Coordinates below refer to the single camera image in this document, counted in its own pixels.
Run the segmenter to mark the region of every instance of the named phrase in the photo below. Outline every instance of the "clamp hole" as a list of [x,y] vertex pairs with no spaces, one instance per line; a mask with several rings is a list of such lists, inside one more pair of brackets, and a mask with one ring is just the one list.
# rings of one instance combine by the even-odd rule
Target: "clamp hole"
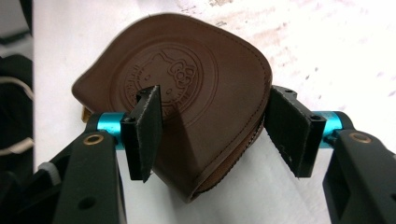
[[91,146],[96,145],[105,139],[101,134],[92,134],[86,137],[83,141],[84,145]]

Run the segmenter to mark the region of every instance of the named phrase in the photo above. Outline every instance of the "white surface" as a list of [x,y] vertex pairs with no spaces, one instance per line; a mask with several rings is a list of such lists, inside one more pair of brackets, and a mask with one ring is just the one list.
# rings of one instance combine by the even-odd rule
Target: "white surface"
[[[270,62],[274,84],[312,110],[341,110],[396,150],[396,20],[386,1],[35,1],[35,162],[83,130],[74,81],[134,21],[191,15],[246,39]],[[130,223],[329,223],[321,181],[295,179],[266,132],[213,190],[184,204],[156,176],[131,182],[119,152]]]

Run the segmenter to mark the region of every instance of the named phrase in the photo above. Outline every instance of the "leather pouch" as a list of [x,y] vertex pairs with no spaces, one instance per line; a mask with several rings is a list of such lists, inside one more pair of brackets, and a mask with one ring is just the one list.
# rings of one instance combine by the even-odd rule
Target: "leather pouch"
[[91,112],[131,111],[161,85],[163,140],[154,172],[185,202],[215,187],[262,130],[272,81],[243,39],[196,19],[162,14],[131,25],[73,86]]

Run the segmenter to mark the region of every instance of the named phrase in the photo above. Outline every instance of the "stitching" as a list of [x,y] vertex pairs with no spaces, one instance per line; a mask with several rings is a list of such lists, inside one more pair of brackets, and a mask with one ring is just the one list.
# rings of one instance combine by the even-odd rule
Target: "stitching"
[[259,128],[256,129],[256,132],[254,132],[254,134],[250,137],[250,140],[248,141],[247,145],[245,146],[243,152],[239,155],[238,159],[236,161],[233,162],[233,165],[229,167],[227,173],[225,173],[221,179],[219,179],[216,184],[214,184],[213,186],[209,187],[208,189],[204,189],[201,191],[196,191],[193,193],[194,196],[197,196],[199,194],[205,193],[207,191],[210,191],[211,189],[215,188],[220,182],[221,180],[224,179],[224,177],[230,173],[230,171],[233,169],[233,167],[236,165],[236,163],[241,159],[242,155],[244,155],[245,151],[253,144],[253,142],[255,142],[255,140],[258,137],[258,133],[260,133],[262,131],[262,129],[264,128],[264,118],[262,118],[262,122],[260,123]]
[[[233,36],[229,36],[227,33],[225,33],[226,31],[224,31],[224,32],[221,32],[221,31],[219,31],[219,30],[217,30],[217,29],[215,29],[215,28],[213,28],[212,26],[210,26],[210,25],[207,25],[206,23],[203,23],[203,22],[201,22],[201,21],[194,21],[194,20],[192,20],[192,19],[190,19],[190,18],[188,18],[187,20],[191,20],[193,23],[195,23],[195,24],[197,24],[197,25],[200,25],[200,26],[204,26],[206,29],[209,29],[209,30],[211,30],[212,32],[215,32],[215,33],[217,33],[218,35],[222,35],[222,36],[224,36],[224,37],[226,37],[226,38],[228,38],[228,39],[231,39],[234,43],[236,43],[236,44],[238,44],[239,46],[241,46],[241,47],[243,47],[244,49],[247,49],[247,51],[248,52],[250,52],[256,59],[257,59],[257,61],[259,61],[260,62],[260,65],[262,66],[262,71],[264,72],[264,76],[265,76],[265,68],[264,68],[264,65],[262,64],[262,61],[260,60],[260,58],[259,58],[259,56],[255,53],[255,52],[253,52],[253,50],[251,50],[250,48],[248,48],[247,46],[245,46],[242,42],[239,42],[237,39],[235,39]],[[262,107],[262,105],[264,104],[264,100],[262,100],[262,102],[259,104],[259,106],[257,107],[257,109],[256,109],[256,111],[250,116],[250,118],[249,118],[249,120],[247,121],[247,123],[245,124],[245,126],[244,126],[244,128],[227,144],[227,146],[224,148],[224,149],[222,149],[220,152],[219,152],[219,154],[212,160],[212,161],[210,161],[205,167],[204,167],[204,170],[213,162],[213,161],[215,161],[220,155],[221,155],[221,153],[241,134],[241,132],[242,131],[244,131],[245,129],[246,129],[246,127],[248,126],[248,124],[251,122],[251,120],[253,119],[253,117],[259,112],[259,110],[260,110],[260,107]],[[204,170],[200,173],[200,174],[198,174],[194,179],[193,179],[193,182],[195,182],[196,181],[196,179],[204,172]]]

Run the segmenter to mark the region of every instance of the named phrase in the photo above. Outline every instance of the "clamp jaw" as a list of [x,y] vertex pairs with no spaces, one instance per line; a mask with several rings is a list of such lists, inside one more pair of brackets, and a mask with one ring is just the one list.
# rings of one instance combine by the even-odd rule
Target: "clamp jaw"
[[137,101],[130,114],[92,114],[85,131],[25,185],[1,174],[2,221],[126,223],[115,149],[125,147],[131,179],[145,182],[163,129],[160,87],[140,91]]
[[396,223],[396,157],[342,112],[311,112],[295,91],[273,86],[264,126],[296,177],[310,177],[332,147],[323,188],[332,223]]

